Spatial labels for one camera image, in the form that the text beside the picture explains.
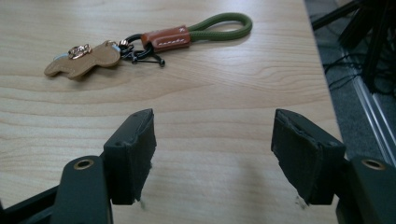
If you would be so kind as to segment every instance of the metal grommet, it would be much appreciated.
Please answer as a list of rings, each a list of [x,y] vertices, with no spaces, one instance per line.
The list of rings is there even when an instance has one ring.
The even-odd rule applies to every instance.
[[[129,46],[128,40],[121,40],[119,46],[128,47]]]
[[[385,165],[380,161],[365,159],[365,160],[361,160],[361,163],[363,163],[363,165],[365,165],[373,170],[385,170],[386,169]]]
[[[93,160],[82,160],[75,163],[75,170],[85,170],[93,165]]]

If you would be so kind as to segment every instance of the black clip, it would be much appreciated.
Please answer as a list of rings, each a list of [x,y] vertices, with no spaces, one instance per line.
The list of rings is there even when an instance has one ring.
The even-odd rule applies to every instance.
[[[119,44],[122,59],[131,60],[133,64],[141,63],[158,63],[160,67],[165,66],[165,60],[154,54],[154,47],[147,45],[145,50],[134,50],[132,42],[141,39],[141,34],[131,35],[122,40]],[[155,61],[146,61],[147,57],[153,57]]]

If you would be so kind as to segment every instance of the stitching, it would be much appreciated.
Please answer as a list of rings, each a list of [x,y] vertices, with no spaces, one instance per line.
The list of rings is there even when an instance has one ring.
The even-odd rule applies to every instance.
[[[170,40],[168,42],[162,42],[162,43],[159,43],[158,45],[161,46],[161,45],[169,45],[169,44],[178,44],[178,43],[181,43],[183,41],[185,41],[185,39],[178,38],[177,40]]]

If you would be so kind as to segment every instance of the gray floor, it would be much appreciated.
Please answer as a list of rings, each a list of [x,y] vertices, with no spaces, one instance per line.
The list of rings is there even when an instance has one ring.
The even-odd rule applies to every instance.
[[[333,0],[305,0],[305,3],[311,21],[337,8]],[[323,64],[333,63],[345,54],[345,51],[337,43],[337,38],[349,20],[350,18],[346,17],[315,31]],[[366,49],[367,43],[362,41],[353,52],[365,53]],[[362,61],[363,59],[364,57],[358,57],[353,60]],[[356,85],[359,82],[357,80],[359,77],[352,80],[352,75],[357,74],[357,70],[359,69],[354,66],[336,66],[332,67],[326,74],[328,84],[331,85],[329,88],[332,102],[341,135],[346,145],[346,154],[349,158],[362,155],[391,163],[386,152],[384,152],[383,144],[380,141],[378,142],[378,133],[373,131],[372,123],[376,118],[369,119],[370,117],[367,116],[364,109],[366,107],[363,106],[364,104],[362,105],[361,98],[357,94]],[[394,88],[393,84],[384,83],[383,85],[384,88]],[[391,137],[393,133],[396,133],[396,98],[392,95],[381,94],[375,94],[374,98],[380,104],[380,111],[383,112],[388,121],[389,145],[390,148],[393,148],[395,142],[394,138]]]

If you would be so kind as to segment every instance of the black carabiner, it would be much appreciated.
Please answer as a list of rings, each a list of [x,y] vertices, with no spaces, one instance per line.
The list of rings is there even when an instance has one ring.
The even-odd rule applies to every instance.
[[[133,52],[133,45],[132,42],[141,39],[142,35],[137,34],[137,35],[130,35],[125,38],[125,41],[128,42],[127,46],[120,46],[121,49],[121,57],[124,59],[132,59],[135,57],[137,60],[143,60],[150,56],[151,54],[154,54],[154,47],[151,45],[146,46],[145,50],[139,50],[136,53]]]

